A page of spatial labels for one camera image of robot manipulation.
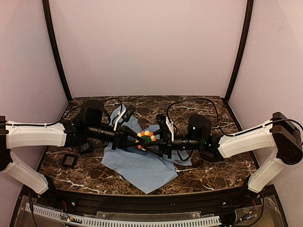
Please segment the plush sunflower brooch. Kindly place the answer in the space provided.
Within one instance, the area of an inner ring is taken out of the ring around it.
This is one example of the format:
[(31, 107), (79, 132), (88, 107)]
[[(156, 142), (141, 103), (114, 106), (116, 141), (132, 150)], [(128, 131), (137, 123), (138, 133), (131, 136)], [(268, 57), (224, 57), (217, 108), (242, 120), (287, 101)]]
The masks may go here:
[(137, 133), (137, 136), (142, 138), (145, 143), (150, 143), (156, 141), (156, 137), (153, 132), (150, 131), (142, 131)]

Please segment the light blue shirt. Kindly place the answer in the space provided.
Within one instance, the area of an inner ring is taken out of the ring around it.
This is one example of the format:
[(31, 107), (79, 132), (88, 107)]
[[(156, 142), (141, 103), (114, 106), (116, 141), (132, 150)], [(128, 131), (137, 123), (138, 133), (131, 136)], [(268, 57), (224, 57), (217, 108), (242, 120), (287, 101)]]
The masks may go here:
[(191, 166), (185, 151), (172, 151), (172, 158), (159, 157), (137, 147), (112, 150), (112, 144), (104, 149), (102, 164), (116, 171), (124, 179), (149, 194), (178, 177), (175, 164)]

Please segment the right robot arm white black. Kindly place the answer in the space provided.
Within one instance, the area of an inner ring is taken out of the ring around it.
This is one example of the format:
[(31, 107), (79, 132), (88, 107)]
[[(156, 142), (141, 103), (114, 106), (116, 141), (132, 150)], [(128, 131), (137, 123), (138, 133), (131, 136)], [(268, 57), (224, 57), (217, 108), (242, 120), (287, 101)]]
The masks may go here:
[(171, 156), (173, 150), (199, 150), (203, 160), (217, 162), (235, 155), (261, 148), (271, 148), (272, 153), (261, 167), (248, 177), (244, 190), (257, 194), (286, 166), (295, 165), (303, 158), (300, 130), (293, 121), (280, 112), (270, 120), (231, 135), (212, 136), (211, 122), (204, 116), (189, 117), (186, 135), (174, 135), (172, 122), (162, 114), (157, 115), (160, 139), (148, 140), (142, 147), (159, 156)]

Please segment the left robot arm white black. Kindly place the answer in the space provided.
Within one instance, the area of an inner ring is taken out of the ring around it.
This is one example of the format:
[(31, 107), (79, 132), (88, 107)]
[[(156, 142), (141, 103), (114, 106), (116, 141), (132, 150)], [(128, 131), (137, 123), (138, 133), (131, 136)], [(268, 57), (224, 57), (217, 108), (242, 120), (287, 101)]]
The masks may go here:
[(76, 147), (88, 138), (112, 143), (113, 148), (127, 148), (144, 142), (127, 126), (102, 122), (110, 115), (104, 104), (89, 100), (80, 107), (79, 115), (71, 121), (33, 124), (6, 121), (0, 118), (0, 171), (26, 185), (39, 195), (50, 190), (52, 181), (29, 167), (13, 152), (13, 148), (32, 146)]

